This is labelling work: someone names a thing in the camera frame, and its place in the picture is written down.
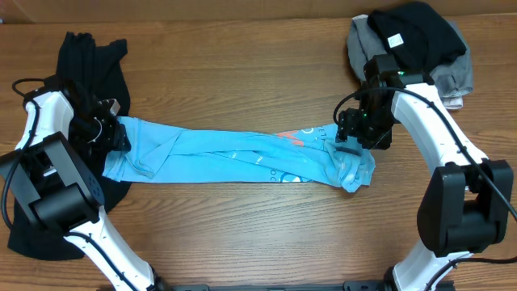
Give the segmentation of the light blue t-shirt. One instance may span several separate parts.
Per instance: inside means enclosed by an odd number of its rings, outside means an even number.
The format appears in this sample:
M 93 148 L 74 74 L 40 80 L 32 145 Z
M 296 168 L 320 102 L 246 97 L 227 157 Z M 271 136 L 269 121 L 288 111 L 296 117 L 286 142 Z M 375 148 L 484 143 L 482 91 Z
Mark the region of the light blue t-shirt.
M 355 138 L 328 124 L 276 134 L 193 130 L 122 117 L 129 152 L 112 151 L 103 176 L 138 183 L 319 182 L 347 192 L 368 186 L 376 164 Z

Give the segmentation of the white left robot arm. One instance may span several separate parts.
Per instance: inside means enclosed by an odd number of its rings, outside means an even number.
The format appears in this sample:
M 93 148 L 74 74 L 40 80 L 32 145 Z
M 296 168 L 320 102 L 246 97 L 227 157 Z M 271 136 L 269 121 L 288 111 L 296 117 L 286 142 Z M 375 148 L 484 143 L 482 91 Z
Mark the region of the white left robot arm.
M 116 290 L 165 290 L 110 222 L 99 182 L 69 144 L 69 100 L 50 91 L 28 101 L 25 110 L 22 139 L 1 157 L 1 176 L 30 226 L 75 245 Z

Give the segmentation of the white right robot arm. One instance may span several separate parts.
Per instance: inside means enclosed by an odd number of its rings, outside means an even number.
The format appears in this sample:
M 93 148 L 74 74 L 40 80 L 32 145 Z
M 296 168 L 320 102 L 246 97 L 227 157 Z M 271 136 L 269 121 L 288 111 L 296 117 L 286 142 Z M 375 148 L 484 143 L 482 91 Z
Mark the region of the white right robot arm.
M 394 56 L 376 55 L 364 66 L 354 93 L 358 108 L 336 107 L 337 141 L 353 137 L 365 149 L 387 150 L 392 127 L 402 124 L 431 179 L 417 213 L 419 240 L 381 280 L 349 280 L 345 290 L 453 290 L 444 277 L 459 264 L 513 264 L 515 258 L 480 257 L 506 235 L 514 172 L 493 161 L 463 134 L 440 101 L 431 76 L 402 70 Z

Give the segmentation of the black garment at left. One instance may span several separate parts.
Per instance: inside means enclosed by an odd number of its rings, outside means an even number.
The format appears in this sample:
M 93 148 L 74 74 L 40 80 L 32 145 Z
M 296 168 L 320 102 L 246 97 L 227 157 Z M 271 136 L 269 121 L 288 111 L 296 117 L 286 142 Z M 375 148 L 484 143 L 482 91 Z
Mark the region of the black garment at left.
M 98 99 L 117 99 L 119 115 L 127 116 L 131 99 L 120 65 L 127 53 L 125 39 L 98 46 L 90 33 L 68 32 L 58 53 L 56 73 L 79 83 Z M 18 203 L 14 206 L 14 229 L 7 247 L 39 260 L 63 261 L 84 257 L 82 251 L 63 237 L 31 228 Z

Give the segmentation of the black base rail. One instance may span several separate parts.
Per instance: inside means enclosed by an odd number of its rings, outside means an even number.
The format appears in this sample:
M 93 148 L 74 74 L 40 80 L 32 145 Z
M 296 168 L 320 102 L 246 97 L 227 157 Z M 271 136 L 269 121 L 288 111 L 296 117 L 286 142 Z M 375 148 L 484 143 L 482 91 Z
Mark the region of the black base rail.
M 243 286 L 208 286 L 176 285 L 170 291 L 381 291 L 389 290 L 381 286 L 380 280 L 346 281 L 332 285 L 243 285 Z

